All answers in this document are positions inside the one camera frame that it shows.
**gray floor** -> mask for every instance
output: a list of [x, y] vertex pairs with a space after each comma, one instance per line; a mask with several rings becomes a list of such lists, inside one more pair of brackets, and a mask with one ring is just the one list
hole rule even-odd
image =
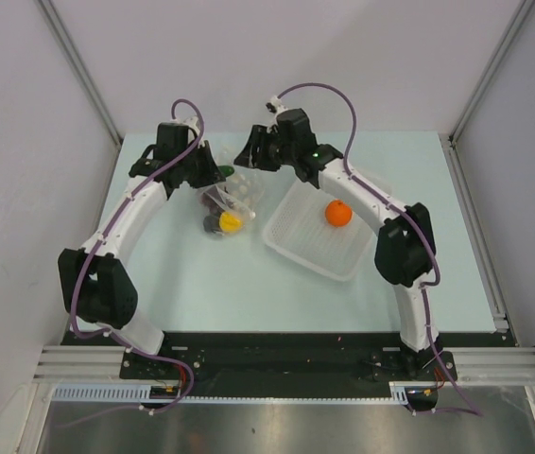
[[[387, 406], [188, 404], [153, 417], [122, 410], [57, 428], [109, 405], [54, 403], [39, 453], [535, 453], [523, 388], [469, 394], [484, 418], [413, 418]], [[453, 390], [440, 397], [447, 404], [458, 404]]]

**orange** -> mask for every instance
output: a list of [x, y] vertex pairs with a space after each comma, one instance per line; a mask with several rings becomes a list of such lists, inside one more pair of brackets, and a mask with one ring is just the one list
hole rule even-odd
[[333, 227], [343, 227], [352, 220], [354, 212], [343, 201], [331, 201], [326, 205], [324, 216]]

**light blue table surface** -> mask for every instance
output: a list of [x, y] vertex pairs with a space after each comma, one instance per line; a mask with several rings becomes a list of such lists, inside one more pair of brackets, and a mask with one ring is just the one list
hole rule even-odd
[[[347, 133], [318, 134], [343, 149]], [[128, 134], [103, 217], [122, 195], [131, 165], [155, 134]], [[208, 134], [213, 153], [240, 150], [246, 134]], [[494, 324], [475, 257], [434, 132], [360, 132], [354, 166], [379, 174], [400, 200], [430, 210], [441, 285], [429, 295], [441, 331], [492, 332]], [[194, 190], [182, 187], [148, 224], [127, 270], [139, 309], [165, 331], [378, 332], [399, 330], [391, 286], [378, 274], [374, 245], [348, 283], [324, 278], [268, 248], [263, 227], [292, 185], [291, 168], [263, 174], [266, 195], [255, 222], [238, 235], [216, 238], [202, 229]]]

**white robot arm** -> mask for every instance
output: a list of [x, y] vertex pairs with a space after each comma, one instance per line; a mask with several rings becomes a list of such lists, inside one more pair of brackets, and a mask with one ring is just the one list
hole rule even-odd
[[[357, 181], [350, 178], [340, 152], [329, 145], [318, 145], [304, 111], [288, 110], [276, 101], [279, 100], [272, 99], [273, 104], [270, 104], [275, 113], [272, 125], [253, 126], [249, 142], [234, 162], [240, 166], [270, 171], [278, 170], [281, 165], [293, 166], [302, 181], [310, 182], [348, 203], [379, 236], [375, 263], [384, 278], [394, 286], [403, 345], [416, 355], [426, 353], [432, 358], [429, 355], [430, 345], [419, 287], [419, 278], [431, 270], [430, 264], [425, 260], [420, 242], [412, 237], [412, 229], [404, 226], [404, 221], [396, 217], [396, 213], [383, 200], [395, 206], [403, 204], [377, 187], [374, 189], [381, 198], [364, 190]], [[195, 136], [198, 136], [195, 119], [159, 125], [157, 143], [148, 147], [131, 168], [131, 178], [121, 202], [117, 204], [118, 208], [79, 250], [66, 249], [59, 259], [64, 303], [70, 312], [82, 263], [93, 252], [97, 241], [101, 240], [81, 287], [77, 315], [86, 322], [116, 331], [130, 345], [150, 354], [158, 352], [164, 333], [136, 310], [137, 292], [127, 275], [125, 264], [147, 223], [167, 202], [174, 189], [184, 181], [193, 187], [203, 187], [224, 181], [224, 178], [213, 161], [209, 144], [203, 141], [189, 156], [141, 190], [135, 191], [134, 188], [157, 168], [181, 153]], [[374, 186], [357, 173], [355, 177]], [[126, 199], [129, 202], [124, 210], [116, 213], [121, 210], [122, 201]], [[428, 231], [433, 243], [426, 209], [416, 204], [407, 207], [406, 212], [422, 225], [422, 229]], [[110, 223], [111, 232], [107, 238], [103, 238], [101, 233], [106, 231]], [[436, 339], [438, 331], [433, 322], [431, 332]]]
[[[356, 178], [364, 179], [358, 172], [354, 173]], [[391, 212], [380, 200], [364, 190], [358, 183], [351, 180], [343, 168], [343, 160], [336, 159], [326, 165], [326, 168], [319, 173], [319, 188], [335, 197], [345, 201], [354, 213], [360, 216], [376, 235], [385, 224], [387, 219], [392, 219], [395, 214]], [[369, 181], [366, 183], [380, 189]], [[389, 194], [383, 192], [390, 203], [396, 206], [404, 206], [400, 201], [395, 200]], [[419, 288], [419, 279], [416, 279], [411, 287], [401, 284], [393, 286], [398, 310], [400, 312], [400, 339], [414, 352], [429, 349], [429, 339], [425, 329], [425, 310], [423, 298]], [[438, 337], [438, 329], [433, 325], [432, 317], [431, 333], [434, 339]]]
[[[137, 310], [137, 291], [125, 265], [149, 221], [181, 183], [198, 188], [225, 178], [213, 161], [209, 143], [200, 141], [175, 166], [141, 183], [181, 155], [198, 135], [196, 117], [160, 124], [156, 144], [149, 146], [131, 168], [125, 193], [116, 208], [79, 250], [65, 249], [58, 260], [66, 310], [70, 312], [83, 263], [92, 255], [78, 294], [77, 316], [114, 331], [127, 344], [151, 355], [161, 348], [164, 333]], [[110, 234], [104, 238], [102, 233], [106, 231]]]
[[[249, 141], [234, 163], [267, 171], [292, 166], [301, 181], [345, 201], [371, 227], [378, 235], [375, 265], [394, 287], [401, 341], [412, 355], [421, 357], [419, 362], [424, 364], [433, 354], [426, 332], [420, 278], [431, 271], [432, 264], [411, 226], [390, 209], [390, 206], [405, 205], [354, 172], [349, 164], [346, 168], [338, 150], [330, 145], [319, 145], [302, 109], [287, 109], [277, 97], [271, 99], [267, 108], [274, 114], [271, 123], [252, 127]], [[372, 187], [374, 193], [363, 188], [361, 183]], [[406, 217], [421, 228], [435, 253], [427, 209], [420, 203], [405, 209]], [[439, 343], [433, 318], [431, 333]]]

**white wall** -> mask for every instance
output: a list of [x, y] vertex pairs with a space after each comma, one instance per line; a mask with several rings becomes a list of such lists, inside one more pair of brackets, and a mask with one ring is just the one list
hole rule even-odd
[[[449, 132], [519, 0], [56, 0], [121, 133], [190, 96], [211, 131], [248, 131], [289, 85], [330, 82], [362, 129]], [[305, 93], [323, 131], [349, 129]]]
[[535, 11], [459, 143], [511, 321], [535, 344]]
[[94, 229], [114, 158], [34, 2], [0, 1], [0, 407], [64, 327], [57, 257]]

